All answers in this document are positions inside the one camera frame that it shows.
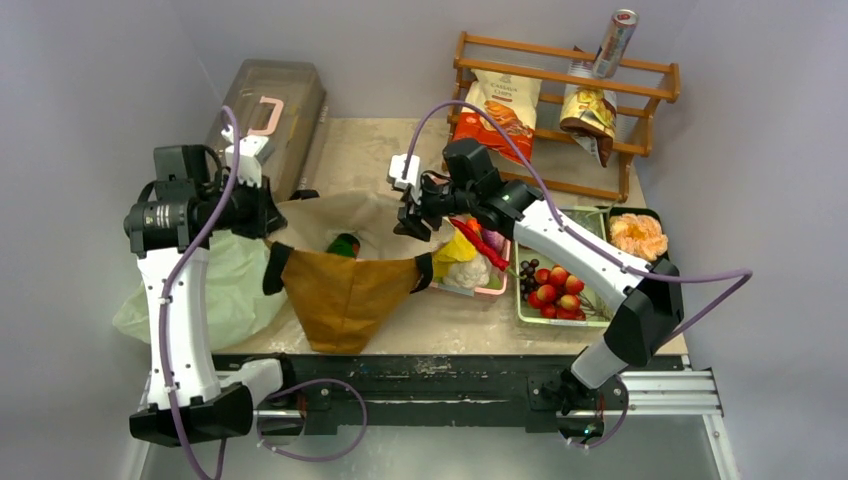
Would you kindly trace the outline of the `toy napa cabbage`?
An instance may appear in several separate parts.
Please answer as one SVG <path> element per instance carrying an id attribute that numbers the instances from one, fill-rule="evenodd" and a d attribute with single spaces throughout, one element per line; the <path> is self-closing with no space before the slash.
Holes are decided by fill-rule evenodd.
<path id="1" fill-rule="evenodd" d="M 434 277 L 446 276 L 452 265 L 469 262 L 476 255 L 477 250 L 473 244 L 461 231 L 455 230 L 451 240 L 432 255 Z"/>

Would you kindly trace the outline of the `green plastic grocery bag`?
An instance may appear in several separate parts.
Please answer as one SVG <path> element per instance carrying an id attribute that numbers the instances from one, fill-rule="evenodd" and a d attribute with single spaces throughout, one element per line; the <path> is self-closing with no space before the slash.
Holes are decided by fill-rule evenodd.
<path id="1" fill-rule="evenodd" d="M 269 248 L 228 231 L 211 236 L 206 279 L 210 348 L 241 343 L 268 327 L 287 302 L 281 291 L 263 293 Z"/>

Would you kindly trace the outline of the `toy red chili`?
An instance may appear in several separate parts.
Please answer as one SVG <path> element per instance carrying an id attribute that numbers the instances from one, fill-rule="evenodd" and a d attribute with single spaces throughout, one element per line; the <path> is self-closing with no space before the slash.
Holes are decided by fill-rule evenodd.
<path id="1" fill-rule="evenodd" d="M 451 217 L 449 219 L 452 226 L 463 234 L 463 236 L 474 246 L 476 251 L 487 258 L 493 267 L 505 272 L 509 267 L 509 262 L 505 260 L 493 247 L 489 246 L 481 236 L 478 236 L 475 231 L 466 223 Z"/>

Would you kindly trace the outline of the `brown paper tote bag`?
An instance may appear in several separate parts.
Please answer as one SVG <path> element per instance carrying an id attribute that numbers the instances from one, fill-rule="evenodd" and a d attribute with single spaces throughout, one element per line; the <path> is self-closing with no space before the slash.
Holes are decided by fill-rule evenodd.
<path id="1" fill-rule="evenodd" d="M 287 225 L 266 241 L 262 287 L 286 293 L 313 351 L 362 352 L 410 295 L 430 286 L 437 247 L 393 233 L 400 207 L 368 190 L 297 190 L 278 204 Z M 358 238 L 356 259 L 325 252 L 342 233 Z"/>

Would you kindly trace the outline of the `toy grape bunch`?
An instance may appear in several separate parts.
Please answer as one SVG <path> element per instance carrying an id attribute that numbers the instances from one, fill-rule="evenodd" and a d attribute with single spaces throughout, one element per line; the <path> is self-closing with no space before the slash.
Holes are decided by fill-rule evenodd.
<path id="1" fill-rule="evenodd" d="M 531 293 L 535 292 L 539 283 L 536 280 L 536 270 L 539 266 L 538 259 L 524 260 L 519 264 L 519 293 L 522 301 L 526 302 Z"/>

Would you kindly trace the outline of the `toy lychee bunch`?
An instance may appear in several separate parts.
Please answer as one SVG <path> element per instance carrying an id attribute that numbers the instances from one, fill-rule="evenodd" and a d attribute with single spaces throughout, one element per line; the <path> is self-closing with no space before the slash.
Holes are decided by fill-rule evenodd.
<path id="1" fill-rule="evenodd" d="M 585 321 L 584 301 L 581 294 L 584 283 L 565 268 L 554 265 L 552 268 L 537 267 L 538 289 L 524 302 L 543 319 Z"/>

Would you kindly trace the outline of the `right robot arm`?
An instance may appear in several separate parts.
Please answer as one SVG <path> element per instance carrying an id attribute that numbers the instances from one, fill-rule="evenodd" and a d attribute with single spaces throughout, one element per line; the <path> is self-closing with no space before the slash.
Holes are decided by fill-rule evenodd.
<path id="1" fill-rule="evenodd" d="M 678 269 L 617 249 L 549 206 L 521 180 L 505 181 L 488 151 L 473 139 L 448 144 L 443 183 L 421 171 L 411 154 L 391 158 L 387 180 L 402 194 L 396 233 L 422 241 L 443 218 L 470 215 L 509 240 L 560 264 L 593 290 L 613 313 L 602 338 L 584 349 L 561 381 L 564 399 L 584 407 L 601 386 L 628 367 L 643 367 L 682 322 Z"/>

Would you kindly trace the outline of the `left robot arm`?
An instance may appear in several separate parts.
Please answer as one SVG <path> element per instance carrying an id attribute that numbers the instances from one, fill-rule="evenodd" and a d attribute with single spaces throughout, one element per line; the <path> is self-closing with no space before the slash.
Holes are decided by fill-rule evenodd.
<path id="1" fill-rule="evenodd" d="M 259 240 L 286 226 L 269 181 L 240 183 L 209 146 L 155 149 L 156 177 L 124 219 L 150 315 L 150 390 L 129 418 L 132 437 L 177 447 L 246 435 L 256 406 L 284 409 L 298 382 L 279 360 L 239 366 L 218 379 L 206 312 L 211 234 L 230 231 Z"/>

